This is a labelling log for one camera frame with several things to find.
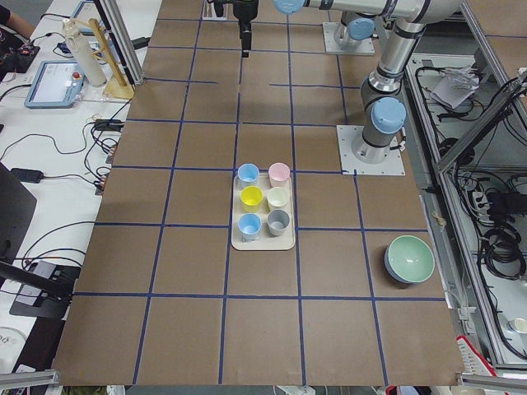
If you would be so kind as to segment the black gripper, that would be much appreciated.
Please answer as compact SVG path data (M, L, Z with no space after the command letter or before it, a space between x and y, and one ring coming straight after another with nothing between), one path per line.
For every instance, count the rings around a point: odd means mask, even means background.
M240 21L241 57L248 58L252 49L251 22L258 15L258 0L234 0L233 15Z

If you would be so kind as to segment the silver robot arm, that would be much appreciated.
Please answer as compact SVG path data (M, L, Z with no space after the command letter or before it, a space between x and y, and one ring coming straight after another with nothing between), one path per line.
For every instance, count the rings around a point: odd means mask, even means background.
M352 143L352 153L368 164L379 164L388 154L390 143L405 122L404 105L395 97L401 87L404 69L426 25L443 21L460 7L460 1L276 1L274 6L291 15L303 7L319 10L394 16L376 70L361 86L366 125Z
M225 4L232 5L232 13L238 20L242 57L248 58L252 48L251 23L258 15L258 1L213 1L217 16ZM355 54L371 56L375 53L372 36L375 33L375 17L366 14L343 12L338 22L322 25L325 52L330 54Z

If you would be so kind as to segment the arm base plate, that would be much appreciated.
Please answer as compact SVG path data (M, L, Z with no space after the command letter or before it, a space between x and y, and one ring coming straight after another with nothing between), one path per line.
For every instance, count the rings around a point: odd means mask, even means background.
M349 37L347 27L341 22L324 22L325 52L337 55L373 56L375 48L371 38L355 40Z
M369 146L362 136L362 125L338 125L341 169L347 175L405 176L404 143L394 135L386 147Z

